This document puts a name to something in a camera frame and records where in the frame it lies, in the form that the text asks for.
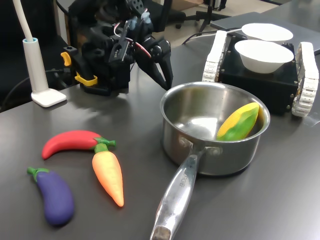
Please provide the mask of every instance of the orange carrot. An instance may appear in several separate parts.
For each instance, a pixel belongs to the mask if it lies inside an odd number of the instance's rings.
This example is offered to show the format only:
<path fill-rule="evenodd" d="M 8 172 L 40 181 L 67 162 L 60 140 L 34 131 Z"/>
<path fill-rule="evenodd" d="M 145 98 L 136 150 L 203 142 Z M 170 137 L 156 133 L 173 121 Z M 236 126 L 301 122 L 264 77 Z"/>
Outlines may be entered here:
<path fill-rule="evenodd" d="M 124 205 L 122 173 L 117 157 L 108 151 L 107 145 L 99 143 L 94 149 L 92 167 L 106 192 L 120 207 Z"/>

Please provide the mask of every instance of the lamp base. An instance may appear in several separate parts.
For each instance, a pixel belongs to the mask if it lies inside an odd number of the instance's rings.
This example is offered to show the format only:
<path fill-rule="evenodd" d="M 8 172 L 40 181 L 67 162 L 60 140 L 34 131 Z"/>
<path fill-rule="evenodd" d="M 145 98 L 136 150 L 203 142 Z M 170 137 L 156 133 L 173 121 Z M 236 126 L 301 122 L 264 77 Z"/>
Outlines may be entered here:
<path fill-rule="evenodd" d="M 39 92 L 33 92 L 31 93 L 31 98 L 35 103 L 44 108 L 51 107 L 67 99 L 66 95 L 51 88 Z"/>

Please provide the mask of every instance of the green pepper stem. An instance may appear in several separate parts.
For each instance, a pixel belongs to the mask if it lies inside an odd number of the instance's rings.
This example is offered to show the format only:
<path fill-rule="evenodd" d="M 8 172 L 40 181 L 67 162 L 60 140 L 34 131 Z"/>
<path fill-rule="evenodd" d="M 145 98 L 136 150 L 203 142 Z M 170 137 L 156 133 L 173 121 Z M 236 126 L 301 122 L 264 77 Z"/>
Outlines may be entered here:
<path fill-rule="evenodd" d="M 97 153 L 100 153 L 100 152 L 104 152 L 104 151 L 109 151 L 106 144 L 104 144 L 104 143 L 99 143 L 99 144 L 95 145 L 95 147 L 94 147 L 94 152 L 95 152 L 96 154 L 97 154 Z"/>
<path fill-rule="evenodd" d="M 105 144 L 107 146 L 116 146 L 116 141 L 109 141 L 103 137 L 96 137 L 95 140 L 97 141 L 98 144 Z"/>

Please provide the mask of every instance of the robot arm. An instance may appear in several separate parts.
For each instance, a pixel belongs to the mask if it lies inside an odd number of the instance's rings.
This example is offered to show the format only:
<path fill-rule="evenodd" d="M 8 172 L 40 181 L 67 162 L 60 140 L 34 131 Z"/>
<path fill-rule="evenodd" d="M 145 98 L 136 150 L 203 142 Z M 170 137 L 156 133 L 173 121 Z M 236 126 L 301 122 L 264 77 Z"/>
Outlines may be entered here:
<path fill-rule="evenodd" d="M 104 89 L 103 95 L 109 95 L 113 90 L 128 88 L 130 64 L 135 61 L 163 89 L 171 88 L 173 72 L 170 43 L 152 37 L 153 24 L 149 13 L 141 1 L 137 4 L 134 0 L 76 0 L 70 6 L 70 14 L 78 19 L 78 28 L 88 41 L 82 46 L 81 53 L 77 51 L 70 54 L 70 51 L 65 50 L 72 62 L 75 79 L 81 80 L 79 82 L 85 89 L 93 88 L 90 92 L 96 89 L 96 93 L 101 94 L 101 89 Z M 111 9 L 115 6 L 119 24 L 113 26 L 95 19 L 95 13 L 106 5 Z M 116 33 L 120 24 L 122 30 Z M 63 53 L 65 62 L 68 58 L 66 53 Z"/>

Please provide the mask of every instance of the white lamp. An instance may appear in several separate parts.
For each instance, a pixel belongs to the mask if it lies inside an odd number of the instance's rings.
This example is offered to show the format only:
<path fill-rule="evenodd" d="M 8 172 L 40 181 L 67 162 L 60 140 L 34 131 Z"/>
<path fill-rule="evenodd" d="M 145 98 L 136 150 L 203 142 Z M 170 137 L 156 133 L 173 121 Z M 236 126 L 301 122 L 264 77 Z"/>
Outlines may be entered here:
<path fill-rule="evenodd" d="M 47 76 L 38 39 L 31 35 L 20 0 L 13 0 L 13 4 L 25 35 L 25 39 L 22 42 L 32 87 L 32 100 L 45 108 L 66 100 L 66 95 L 48 87 Z"/>

